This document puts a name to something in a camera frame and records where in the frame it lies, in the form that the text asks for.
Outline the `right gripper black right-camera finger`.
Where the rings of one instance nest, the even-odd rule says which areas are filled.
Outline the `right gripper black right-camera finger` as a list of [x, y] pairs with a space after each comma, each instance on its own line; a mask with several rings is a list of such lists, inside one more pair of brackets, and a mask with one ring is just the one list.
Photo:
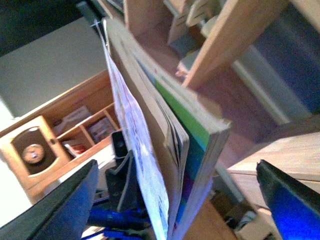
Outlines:
[[262, 159], [256, 166], [262, 197], [284, 240], [320, 238], [320, 194]]

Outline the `blue opposite gripper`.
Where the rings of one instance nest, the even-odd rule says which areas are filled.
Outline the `blue opposite gripper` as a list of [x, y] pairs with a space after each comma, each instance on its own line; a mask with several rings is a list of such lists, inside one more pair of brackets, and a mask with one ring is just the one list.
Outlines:
[[31, 208], [0, 229], [2, 240], [79, 240], [86, 223], [101, 230], [83, 236], [92, 240], [143, 240], [151, 227], [143, 207], [133, 151], [105, 172], [111, 209], [92, 209], [99, 168], [92, 159]]

